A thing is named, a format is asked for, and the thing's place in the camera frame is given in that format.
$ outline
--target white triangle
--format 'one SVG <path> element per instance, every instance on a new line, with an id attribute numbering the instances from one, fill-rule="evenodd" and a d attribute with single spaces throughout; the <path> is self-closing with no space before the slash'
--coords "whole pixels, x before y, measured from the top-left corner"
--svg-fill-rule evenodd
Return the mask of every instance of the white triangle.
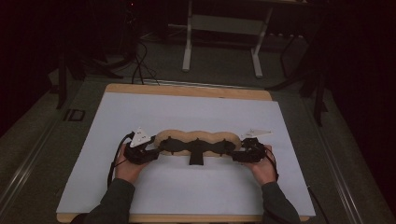
<path id="1" fill-rule="evenodd" d="M 242 138 L 254 138 L 259 137 L 267 134 L 272 134 L 272 131 L 264 131 L 264 130 L 257 130 L 257 129 L 250 129 L 247 133 L 242 135 Z"/>
<path id="2" fill-rule="evenodd" d="M 132 139 L 131 142 L 131 147 L 137 147 L 142 144 L 145 144 L 150 141 L 150 136 L 148 136 L 143 129 L 140 127 L 137 129 L 136 132 L 134 132 L 134 138 Z"/>

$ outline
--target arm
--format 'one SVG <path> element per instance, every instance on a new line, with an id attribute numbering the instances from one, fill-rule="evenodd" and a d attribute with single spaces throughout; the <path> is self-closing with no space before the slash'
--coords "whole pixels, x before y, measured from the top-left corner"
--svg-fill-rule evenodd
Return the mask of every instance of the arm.
<path id="1" fill-rule="evenodd" d="M 134 182 L 148 163 L 136 165 L 123 156 L 125 145 L 117 159 L 116 178 L 107 189 L 100 204 L 84 220 L 85 224 L 127 224 L 129 209 L 134 198 Z"/>
<path id="2" fill-rule="evenodd" d="M 271 148 L 267 146 L 267 156 L 257 163 L 244 163 L 251 170 L 257 182 L 262 186 L 262 223 L 301 223 L 300 217 L 294 206 L 286 198 L 285 194 L 276 183 L 276 172 L 271 159 L 275 164 L 275 158 Z"/>
<path id="3" fill-rule="evenodd" d="M 133 197 L 134 185 L 123 179 L 114 179 L 100 204 L 85 217 L 84 223 L 128 223 Z"/>
<path id="4" fill-rule="evenodd" d="M 301 223 L 294 206 L 276 182 L 262 185 L 262 223 Z"/>

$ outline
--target finger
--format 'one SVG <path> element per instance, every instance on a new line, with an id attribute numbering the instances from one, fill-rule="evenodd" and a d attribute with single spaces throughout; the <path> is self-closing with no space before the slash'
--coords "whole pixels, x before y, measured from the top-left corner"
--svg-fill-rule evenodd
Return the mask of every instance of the finger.
<path id="1" fill-rule="evenodd" d="M 121 149 L 120 149 L 120 154 L 118 157 L 118 161 L 123 161 L 126 159 L 124 156 L 125 147 L 126 147 L 126 144 L 122 144 Z"/>

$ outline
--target tan foam piece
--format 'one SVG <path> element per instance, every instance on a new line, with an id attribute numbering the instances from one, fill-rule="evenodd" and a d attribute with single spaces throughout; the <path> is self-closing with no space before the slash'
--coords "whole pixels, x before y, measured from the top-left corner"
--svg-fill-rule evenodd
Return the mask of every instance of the tan foam piece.
<path id="1" fill-rule="evenodd" d="M 235 145 L 235 151 L 239 150 L 242 146 L 241 140 L 239 139 L 238 135 L 234 133 L 228 133 L 228 132 L 220 132 L 220 133 L 208 133 L 208 132 L 203 132 L 203 131 L 194 131 L 194 132 L 189 132 L 185 133 L 179 130 L 165 130 L 160 133 L 158 133 L 155 136 L 154 140 L 154 146 L 158 148 L 160 145 L 161 141 L 168 139 L 168 137 L 171 137 L 173 139 L 180 140 L 184 143 L 189 143 L 197 138 L 199 138 L 202 141 L 206 141 L 207 143 L 213 144 L 217 143 L 220 141 L 223 141 L 224 139 L 226 141 L 232 142 Z M 163 155 L 172 155 L 171 152 L 168 151 L 162 151 L 161 152 Z M 191 153 L 186 150 L 182 150 L 179 152 L 174 152 L 174 156 L 189 156 Z M 206 151 L 203 153 L 204 157 L 220 157 L 220 154 L 214 153 L 212 151 Z"/>

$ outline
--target dark background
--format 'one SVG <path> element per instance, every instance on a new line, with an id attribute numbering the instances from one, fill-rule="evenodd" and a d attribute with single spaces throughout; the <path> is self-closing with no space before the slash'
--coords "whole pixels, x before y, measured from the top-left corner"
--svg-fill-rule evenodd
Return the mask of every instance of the dark background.
<path id="1" fill-rule="evenodd" d="M 201 1 L 198 10 L 213 1 Z M 395 100 L 393 43 L 396 5 L 390 1 L 334 1 L 335 10 L 318 37 L 326 54 L 331 89 L 361 153 L 390 209 L 396 214 Z M 2 1 L 0 6 L 0 136 L 50 89 L 47 74 L 57 68 L 59 37 L 90 57 L 122 54 L 124 1 Z M 185 24 L 187 1 L 146 1 L 142 20 L 162 37 L 166 23 Z M 272 33 L 294 34 L 305 8 L 274 13 Z M 224 13 L 238 14 L 234 6 Z M 259 12 L 251 12 L 260 17 Z"/>

